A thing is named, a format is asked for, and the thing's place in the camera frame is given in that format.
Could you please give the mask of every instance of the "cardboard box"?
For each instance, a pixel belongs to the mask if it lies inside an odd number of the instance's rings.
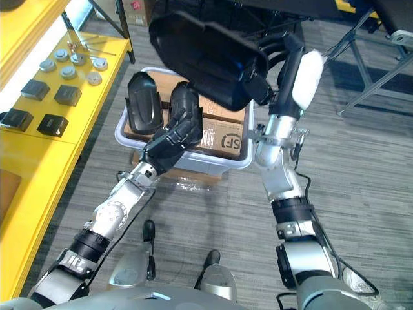
[[[204,96],[199,96],[199,106],[202,107],[202,114],[205,118],[219,119],[238,124],[244,123],[245,108],[232,112]]]
[[[117,8],[114,0],[95,1],[110,18],[114,21],[119,21],[119,15],[116,14]],[[155,4],[156,0],[123,0],[123,8],[125,9],[128,24],[148,26]],[[95,12],[99,18],[104,19],[98,11],[95,10]]]
[[[169,110],[163,109],[162,114],[163,114],[163,125],[165,126],[167,123],[169,123]],[[129,121],[126,122],[123,132],[125,133],[125,136],[128,137],[129,139],[140,140],[140,141],[149,141],[150,138],[152,138],[153,136],[153,134],[148,134],[148,135],[136,134],[130,128]]]
[[[152,79],[154,79],[162,102],[170,102],[170,95],[175,86],[179,82],[188,81],[181,76],[172,76],[161,72],[149,71],[148,74]]]
[[[241,152],[242,124],[203,118],[203,137],[195,147],[207,154],[235,159]]]
[[[160,72],[150,71],[148,74],[152,79],[154,79],[157,91],[161,95],[161,100],[164,102],[170,101],[170,94],[179,82],[187,81],[181,76],[172,76],[170,74]],[[238,112],[232,112],[204,96],[199,96],[199,106],[203,108],[204,118],[218,119],[221,121],[229,121],[239,124],[244,122],[245,109]]]

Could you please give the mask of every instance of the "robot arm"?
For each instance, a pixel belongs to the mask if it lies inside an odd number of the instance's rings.
[[[202,110],[198,96],[187,83],[180,83],[171,95],[172,119],[159,129],[144,147],[134,170],[124,172],[109,197],[93,212],[92,219],[75,236],[71,246],[29,294],[43,307],[62,304],[88,294],[85,280],[97,269],[116,231],[157,178],[169,171],[187,148],[202,138]]]
[[[308,130],[296,125],[314,97],[323,58],[316,51],[304,54],[303,44],[288,34],[266,38],[262,44],[263,50],[268,50],[268,45],[287,50],[277,81],[279,92],[269,104],[267,127],[258,125],[250,133],[258,142],[256,163],[276,217],[277,236],[283,240],[276,247],[281,279],[287,288],[297,289],[300,310],[368,309],[337,279],[340,270],[334,269],[314,206],[307,200],[295,169],[289,164],[290,157],[298,159],[308,135]]]

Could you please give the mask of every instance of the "black seat cushion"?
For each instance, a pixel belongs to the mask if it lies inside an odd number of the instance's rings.
[[[413,32],[413,0],[369,0],[389,34]]]

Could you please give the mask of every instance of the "plastic storage bin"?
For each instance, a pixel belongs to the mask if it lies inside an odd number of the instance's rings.
[[[177,75],[174,71],[146,67],[142,71],[156,71],[166,74]],[[126,107],[123,110],[121,119],[115,129],[115,139],[119,144],[126,147],[131,147],[136,150],[142,150],[146,142],[128,139],[123,132],[125,124],[128,119],[128,112]],[[250,139],[247,139],[248,130],[254,128],[254,102],[251,101],[245,111],[244,127],[243,127],[243,137],[241,144],[241,152],[238,160],[228,160],[226,158],[220,158],[217,156],[211,156],[206,154],[201,154],[197,152],[185,152],[181,159],[175,164],[175,168],[186,169],[190,171],[207,173],[210,175],[218,176],[229,169],[242,169],[249,166],[252,162],[253,157],[253,145]]]

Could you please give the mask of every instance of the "silver robot arm segment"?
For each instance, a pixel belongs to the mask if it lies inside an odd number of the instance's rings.
[[[276,217],[276,247],[281,279],[297,290],[299,310],[363,309],[368,307],[343,281],[337,279],[323,230],[314,206],[307,200],[289,158],[297,160],[308,130],[296,127],[316,92],[323,70],[317,51],[303,53],[296,38],[284,36],[289,49],[278,78],[279,92],[269,107],[270,120],[258,125],[250,138],[258,142],[256,163]]]
[[[63,250],[32,288],[29,297],[49,307],[86,296],[85,280],[92,277],[114,233],[126,223],[130,211],[156,178],[156,170],[145,162],[131,173],[124,172],[108,199],[95,209],[93,219],[85,223],[71,246]]]

